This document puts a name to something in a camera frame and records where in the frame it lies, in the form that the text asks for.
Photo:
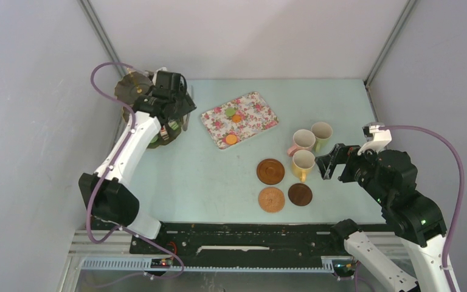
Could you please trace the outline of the green layered cake slice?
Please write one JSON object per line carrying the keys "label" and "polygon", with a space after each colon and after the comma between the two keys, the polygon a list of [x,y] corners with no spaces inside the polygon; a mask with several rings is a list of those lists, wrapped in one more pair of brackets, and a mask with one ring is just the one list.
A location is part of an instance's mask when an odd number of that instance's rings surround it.
{"label": "green layered cake slice", "polygon": [[176,131],[180,128],[178,121],[176,120],[170,120],[168,122],[168,126],[173,130]]}

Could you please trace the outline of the metal serving tongs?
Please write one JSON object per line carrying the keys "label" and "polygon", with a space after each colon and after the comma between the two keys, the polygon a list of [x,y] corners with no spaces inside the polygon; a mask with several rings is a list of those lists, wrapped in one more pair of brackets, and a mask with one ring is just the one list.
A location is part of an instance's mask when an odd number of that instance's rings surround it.
{"label": "metal serving tongs", "polygon": [[[194,97],[193,97],[193,86],[189,86],[189,87],[187,88],[187,94],[190,96],[190,98],[191,98],[192,100],[194,100]],[[183,131],[187,131],[187,130],[188,130],[189,122],[190,122],[190,113],[186,114],[186,115],[183,117],[183,124],[182,124],[182,130],[183,130]]]}

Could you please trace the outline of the chocolate cake slice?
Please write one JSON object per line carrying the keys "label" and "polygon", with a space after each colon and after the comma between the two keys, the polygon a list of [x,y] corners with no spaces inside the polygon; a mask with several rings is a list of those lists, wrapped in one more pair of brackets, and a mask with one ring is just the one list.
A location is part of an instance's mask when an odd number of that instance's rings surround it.
{"label": "chocolate cake slice", "polygon": [[161,136],[161,139],[163,139],[164,141],[167,141],[170,138],[168,131],[166,130],[164,126],[161,127],[159,134]]}

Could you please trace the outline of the small orange macaron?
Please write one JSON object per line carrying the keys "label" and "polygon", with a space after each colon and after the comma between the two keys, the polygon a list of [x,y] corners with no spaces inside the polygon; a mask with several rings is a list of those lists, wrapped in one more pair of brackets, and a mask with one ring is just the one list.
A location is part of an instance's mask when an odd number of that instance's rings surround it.
{"label": "small orange macaron", "polygon": [[242,120],[243,120],[243,119],[242,119],[242,117],[241,117],[240,115],[234,114],[234,115],[232,116],[232,122],[234,122],[234,123],[239,123],[239,122],[241,122]]}

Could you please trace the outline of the orange round biscuit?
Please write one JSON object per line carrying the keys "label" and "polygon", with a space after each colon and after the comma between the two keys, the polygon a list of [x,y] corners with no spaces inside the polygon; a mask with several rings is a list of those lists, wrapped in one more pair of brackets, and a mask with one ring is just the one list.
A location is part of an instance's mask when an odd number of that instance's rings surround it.
{"label": "orange round biscuit", "polygon": [[238,142],[238,138],[234,134],[229,134],[224,138],[227,145],[235,145]]}

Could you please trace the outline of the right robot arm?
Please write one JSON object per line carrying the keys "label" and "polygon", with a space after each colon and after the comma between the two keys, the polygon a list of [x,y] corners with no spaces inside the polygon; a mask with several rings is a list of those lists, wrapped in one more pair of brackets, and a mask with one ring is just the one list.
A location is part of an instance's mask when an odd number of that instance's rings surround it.
{"label": "right robot arm", "polygon": [[457,281],[444,254],[448,233],[435,202],[416,190],[417,168],[406,152],[366,150],[337,144],[315,162],[322,179],[330,179],[337,165],[344,165],[338,180],[358,183],[380,206],[382,217],[400,238],[413,264],[412,277],[390,260],[353,220],[331,229],[329,245],[336,254],[349,253],[387,291],[458,291]]}

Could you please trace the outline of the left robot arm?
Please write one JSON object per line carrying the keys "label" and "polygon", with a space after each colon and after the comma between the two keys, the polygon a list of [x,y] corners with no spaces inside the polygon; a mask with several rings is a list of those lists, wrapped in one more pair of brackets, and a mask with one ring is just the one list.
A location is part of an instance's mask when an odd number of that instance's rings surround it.
{"label": "left robot arm", "polygon": [[140,206],[129,190],[130,182],[142,155],[153,139],[161,140],[161,130],[171,132],[171,124],[181,126],[184,117],[196,109],[182,74],[160,68],[141,74],[140,90],[120,88],[132,96],[125,112],[130,116],[126,128],[110,154],[94,173],[83,173],[78,185],[87,208],[88,217],[114,223],[138,236],[153,253],[165,251],[168,237],[160,232],[162,223]]}

